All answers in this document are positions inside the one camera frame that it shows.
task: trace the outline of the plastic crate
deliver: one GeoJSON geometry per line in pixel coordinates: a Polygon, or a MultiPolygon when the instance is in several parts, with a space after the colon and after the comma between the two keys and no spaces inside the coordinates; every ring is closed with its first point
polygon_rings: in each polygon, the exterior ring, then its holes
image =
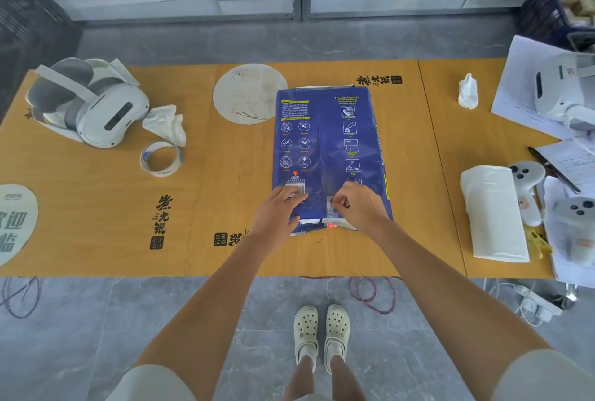
{"type": "Polygon", "coordinates": [[[560,0],[525,0],[517,11],[520,34],[573,51],[595,44],[595,28],[570,25],[560,0]]]}
{"type": "Polygon", "coordinates": [[[0,122],[27,70],[75,55],[82,32],[53,0],[0,0],[0,122]]]}

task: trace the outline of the blue paper package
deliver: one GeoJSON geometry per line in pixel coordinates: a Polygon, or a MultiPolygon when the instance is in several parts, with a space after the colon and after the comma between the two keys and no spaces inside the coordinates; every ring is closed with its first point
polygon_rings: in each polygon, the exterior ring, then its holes
{"type": "Polygon", "coordinates": [[[294,234],[328,224],[353,228],[330,206],[346,180],[379,194],[392,219],[374,108],[366,87],[317,87],[277,93],[272,185],[299,187],[308,199],[293,215],[294,234]]]}

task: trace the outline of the crumpled tissue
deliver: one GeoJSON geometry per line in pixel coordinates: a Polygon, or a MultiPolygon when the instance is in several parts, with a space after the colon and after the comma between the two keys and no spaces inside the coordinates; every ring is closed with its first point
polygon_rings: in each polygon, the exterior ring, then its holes
{"type": "Polygon", "coordinates": [[[459,105],[473,109],[479,103],[477,96],[477,80],[471,73],[465,75],[465,80],[459,82],[459,105]]]}
{"type": "Polygon", "coordinates": [[[186,145],[186,132],[182,128],[184,115],[175,114],[175,105],[152,108],[143,119],[143,128],[168,140],[179,148],[186,145]]]}

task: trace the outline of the masking tape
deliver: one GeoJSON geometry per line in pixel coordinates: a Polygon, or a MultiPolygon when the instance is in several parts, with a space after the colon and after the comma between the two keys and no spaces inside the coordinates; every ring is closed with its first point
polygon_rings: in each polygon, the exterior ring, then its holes
{"type": "Polygon", "coordinates": [[[176,145],[167,141],[157,141],[155,143],[149,144],[140,153],[140,167],[143,168],[145,171],[149,172],[149,174],[154,175],[155,177],[167,177],[168,175],[173,174],[180,168],[180,166],[182,165],[182,161],[182,151],[176,145]],[[175,160],[172,162],[172,164],[169,165],[169,167],[167,167],[164,170],[152,171],[148,164],[149,158],[151,158],[153,152],[161,148],[174,148],[175,160]]]}

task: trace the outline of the power strip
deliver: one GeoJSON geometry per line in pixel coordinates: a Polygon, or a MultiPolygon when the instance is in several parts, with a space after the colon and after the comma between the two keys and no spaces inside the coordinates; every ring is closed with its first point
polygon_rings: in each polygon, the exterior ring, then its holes
{"type": "Polygon", "coordinates": [[[515,285],[514,290],[523,297],[521,309],[535,314],[543,322],[549,322],[553,315],[560,316],[562,309],[543,299],[523,285],[515,285]]]}

